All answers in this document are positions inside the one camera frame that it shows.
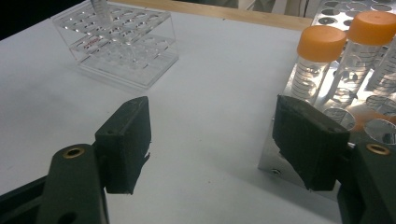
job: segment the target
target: plastic tube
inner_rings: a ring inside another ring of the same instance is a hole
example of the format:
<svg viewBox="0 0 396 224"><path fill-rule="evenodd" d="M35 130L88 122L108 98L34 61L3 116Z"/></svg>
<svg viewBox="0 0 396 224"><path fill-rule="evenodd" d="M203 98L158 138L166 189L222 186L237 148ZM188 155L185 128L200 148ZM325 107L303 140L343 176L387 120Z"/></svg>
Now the plastic tube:
<svg viewBox="0 0 396 224"><path fill-rule="evenodd" d="M396 38L373 72L368 90L380 96L389 96L396 91Z"/></svg>
<svg viewBox="0 0 396 224"><path fill-rule="evenodd" d="M355 16L347 33L346 50L334 76L328 97L341 107L351 105L377 53L396 32L396 15L365 11Z"/></svg>
<svg viewBox="0 0 396 224"><path fill-rule="evenodd" d="M330 63L340 56L346 39L343 31L331 26L317 25L303 30L290 96L311 105L316 101Z"/></svg>
<svg viewBox="0 0 396 224"><path fill-rule="evenodd" d="M91 4L93 6L93 10L96 13L96 18L99 21L99 25L103 28L110 27L113 23L113 19L111 18L107 0L91 0Z"/></svg>

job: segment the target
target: white table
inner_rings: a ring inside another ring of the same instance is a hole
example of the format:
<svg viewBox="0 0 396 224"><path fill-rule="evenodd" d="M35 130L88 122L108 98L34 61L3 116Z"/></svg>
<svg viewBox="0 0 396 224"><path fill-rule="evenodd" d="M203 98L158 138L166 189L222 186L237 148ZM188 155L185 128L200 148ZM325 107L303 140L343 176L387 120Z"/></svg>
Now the white table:
<svg viewBox="0 0 396 224"><path fill-rule="evenodd" d="M151 158L111 223L338 223L337 203L257 169L297 31L172 13L180 59L147 92L80 70L50 20L0 42L0 194L91 144L125 101L149 98Z"/></svg>

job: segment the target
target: brass screw insert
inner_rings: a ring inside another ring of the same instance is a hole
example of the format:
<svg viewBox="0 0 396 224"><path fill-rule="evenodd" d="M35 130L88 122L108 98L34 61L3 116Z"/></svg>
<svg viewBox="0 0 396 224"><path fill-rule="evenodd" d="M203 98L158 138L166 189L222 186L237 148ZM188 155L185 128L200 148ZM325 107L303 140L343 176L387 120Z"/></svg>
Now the brass screw insert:
<svg viewBox="0 0 396 224"><path fill-rule="evenodd" d="M75 157L79 157L85 152L85 149L82 147L72 147L66 150L64 153L65 159L73 159Z"/></svg>
<svg viewBox="0 0 396 224"><path fill-rule="evenodd" d="M377 145L377 144L367 144L366 148L369 151L372 151L372 152L374 152L375 154L378 154L378 155L387 156L387 155L390 154L389 148L382 147L382 146Z"/></svg>

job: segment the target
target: clear plastic tube rack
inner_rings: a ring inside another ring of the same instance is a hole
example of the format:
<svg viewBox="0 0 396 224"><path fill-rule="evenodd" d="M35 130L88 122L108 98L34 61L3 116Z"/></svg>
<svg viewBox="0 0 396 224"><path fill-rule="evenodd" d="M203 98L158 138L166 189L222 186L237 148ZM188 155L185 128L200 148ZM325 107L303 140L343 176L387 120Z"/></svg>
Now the clear plastic tube rack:
<svg viewBox="0 0 396 224"><path fill-rule="evenodd" d="M85 1L53 18L78 65L148 89L178 59L171 14L93 2L103 15Z"/></svg>

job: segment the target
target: orange cap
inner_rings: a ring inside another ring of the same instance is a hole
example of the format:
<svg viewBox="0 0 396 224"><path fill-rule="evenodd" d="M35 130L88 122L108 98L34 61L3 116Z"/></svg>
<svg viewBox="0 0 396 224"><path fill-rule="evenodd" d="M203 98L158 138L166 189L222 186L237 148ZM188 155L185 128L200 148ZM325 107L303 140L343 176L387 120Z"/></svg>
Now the orange cap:
<svg viewBox="0 0 396 224"><path fill-rule="evenodd" d="M329 63L336 60L346 43L345 32L324 25L310 26L303 30L297 53L315 63Z"/></svg>
<svg viewBox="0 0 396 224"><path fill-rule="evenodd" d="M381 46L396 33L396 15L384 11L364 11L355 16L347 38L363 45Z"/></svg>

